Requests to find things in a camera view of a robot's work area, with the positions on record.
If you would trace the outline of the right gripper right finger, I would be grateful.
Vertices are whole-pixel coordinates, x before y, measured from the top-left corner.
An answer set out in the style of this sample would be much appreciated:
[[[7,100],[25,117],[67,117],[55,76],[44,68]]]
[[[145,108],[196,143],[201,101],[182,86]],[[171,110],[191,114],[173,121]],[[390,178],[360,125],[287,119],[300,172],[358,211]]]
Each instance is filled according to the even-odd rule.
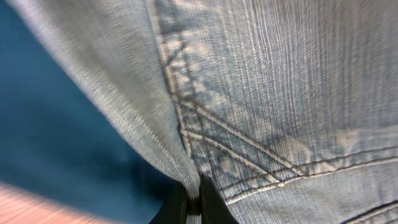
[[[201,223],[238,224],[212,180],[204,174],[200,177]]]

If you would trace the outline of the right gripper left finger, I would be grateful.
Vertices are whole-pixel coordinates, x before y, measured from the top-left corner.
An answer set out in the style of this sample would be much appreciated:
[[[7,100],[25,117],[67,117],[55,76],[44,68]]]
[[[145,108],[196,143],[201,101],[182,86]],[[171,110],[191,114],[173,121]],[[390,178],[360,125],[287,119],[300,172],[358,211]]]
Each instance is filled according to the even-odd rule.
[[[186,224],[188,195],[178,183],[149,224]]]

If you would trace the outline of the light blue denim shorts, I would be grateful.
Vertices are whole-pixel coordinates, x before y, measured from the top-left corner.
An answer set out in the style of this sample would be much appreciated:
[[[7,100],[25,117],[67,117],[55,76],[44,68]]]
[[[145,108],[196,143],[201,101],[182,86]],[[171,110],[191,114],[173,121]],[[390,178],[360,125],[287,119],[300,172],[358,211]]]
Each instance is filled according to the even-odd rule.
[[[11,1],[147,162],[240,223],[397,222],[396,1]]]

